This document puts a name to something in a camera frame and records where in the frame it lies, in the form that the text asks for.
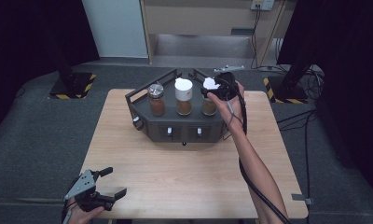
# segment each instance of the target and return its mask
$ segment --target black robotic device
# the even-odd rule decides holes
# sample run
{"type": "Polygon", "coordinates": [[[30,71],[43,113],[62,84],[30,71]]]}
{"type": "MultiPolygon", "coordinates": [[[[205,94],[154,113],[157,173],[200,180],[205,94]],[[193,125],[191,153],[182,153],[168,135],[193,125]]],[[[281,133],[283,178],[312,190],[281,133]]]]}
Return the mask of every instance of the black robotic device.
{"type": "Polygon", "coordinates": [[[207,98],[207,93],[211,92],[215,94],[220,100],[227,101],[233,99],[239,93],[239,85],[236,82],[236,78],[233,73],[226,72],[220,73],[214,77],[215,84],[218,84],[219,87],[216,90],[207,90],[201,88],[201,94],[207,98]]]}
{"type": "Polygon", "coordinates": [[[65,201],[62,219],[67,213],[68,200],[75,197],[78,206],[85,212],[89,212],[96,207],[104,207],[106,211],[111,211],[114,203],[123,198],[126,195],[127,189],[123,189],[116,193],[114,197],[101,195],[96,191],[96,181],[99,176],[103,177],[109,175],[113,172],[112,167],[103,169],[102,171],[92,172],[91,170],[86,170],[73,182],[72,187],[69,189],[67,194],[63,197],[65,201]]]}

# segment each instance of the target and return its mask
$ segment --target jar lid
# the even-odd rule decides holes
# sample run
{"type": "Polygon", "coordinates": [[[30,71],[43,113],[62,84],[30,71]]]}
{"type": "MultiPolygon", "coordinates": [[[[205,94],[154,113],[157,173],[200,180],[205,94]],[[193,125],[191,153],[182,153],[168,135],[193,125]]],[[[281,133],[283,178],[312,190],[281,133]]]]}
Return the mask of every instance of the jar lid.
{"type": "Polygon", "coordinates": [[[163,96],[163,86],[160,84],[152,84],[148,87],[148,96],[151,98],[160,98],[163,96]]]}

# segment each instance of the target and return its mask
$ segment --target control box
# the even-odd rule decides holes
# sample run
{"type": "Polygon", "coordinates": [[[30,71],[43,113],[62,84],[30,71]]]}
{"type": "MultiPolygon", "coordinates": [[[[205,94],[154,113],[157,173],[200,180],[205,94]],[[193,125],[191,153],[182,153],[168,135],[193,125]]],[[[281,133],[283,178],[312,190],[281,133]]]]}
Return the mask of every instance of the control box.
{"type": "Polygon", "coordinates": [[[183,145],[217,142],[228,130],[218,111],[211,116],[204,115],[201,111],[203,96],[200,88],[206,77],[196,69],[183,77],[174,69],[125,95],[136,130],[145,133],[153,142],[179,142],[183,145]],[[176,111],[174,83],[178,77],[189,78],[193,83],[192,112],[186,116],[179,115],[176,111]],[[164,89],[165,113],[159,117],[152,114],[146,94],[147,88],[154,83],[160,83],[164,89]],[[141,96],[132,101],[131,98],[136,95],[141,96]]]}

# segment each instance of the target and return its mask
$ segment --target wooden table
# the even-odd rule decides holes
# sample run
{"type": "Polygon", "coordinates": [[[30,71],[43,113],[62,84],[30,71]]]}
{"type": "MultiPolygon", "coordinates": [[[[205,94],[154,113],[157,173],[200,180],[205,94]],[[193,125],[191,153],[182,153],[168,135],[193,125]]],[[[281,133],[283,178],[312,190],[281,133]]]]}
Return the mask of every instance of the wooden table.
{"type": "MultiPolygon", "coordinates": [[[[122,187],[127,195],[103,218],[254,218],[256,209],[239,170],[232,138],[217,143],[154,143],[137,131],[125,95],[108,93],[81,169],[114,167],[99,178],[97,190],[112,196],[122,187]]],[[[276,180],[291,218],[308,215],[293,167],[266,93],[245,93],[248,137],[276,180]]]]}

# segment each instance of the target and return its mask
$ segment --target spice jar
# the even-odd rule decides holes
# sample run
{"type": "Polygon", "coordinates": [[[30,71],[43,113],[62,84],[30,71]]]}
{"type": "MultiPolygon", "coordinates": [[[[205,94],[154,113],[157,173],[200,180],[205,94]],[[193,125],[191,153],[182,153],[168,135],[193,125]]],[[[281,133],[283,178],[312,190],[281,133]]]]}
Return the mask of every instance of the spice jar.
{"type": "Polygon", "coordinates": [[[152,84],[148,87],[148,101],[154,116],[162,116],[165,112],[163,94],[163,86],[160,84],[152,84]]]}
{"type": "MultiPolygon", "coordinates": [[[[207,77],[204,79],[203,87],[207,90],[216,90],[218,89],[218,84],[215,84],[215,81],[211,77],[207,77]]],[[[216,112],[216,104],[211,101],[209,98],[203,97],[203,103],[201,105],[201,112],[204,115],[211,116],[214,115],[216,112]]]]}
{"type": "Polygon", "coordinates": [[[207,116],[214,115],[216,112],[216,104],[213,101],[211,101],[209,98],[203,98],[201,112],[203,112],[203,114],[207,116]]]}
{"type": "Polygon", "coordinates": [[[192,87],[193,84],[188,79],[177,78],[175,80],[175,98],[177,99],[176,102],[176,110],[177,113],[180,115],[188,115],[192,111],[192,87]]]}

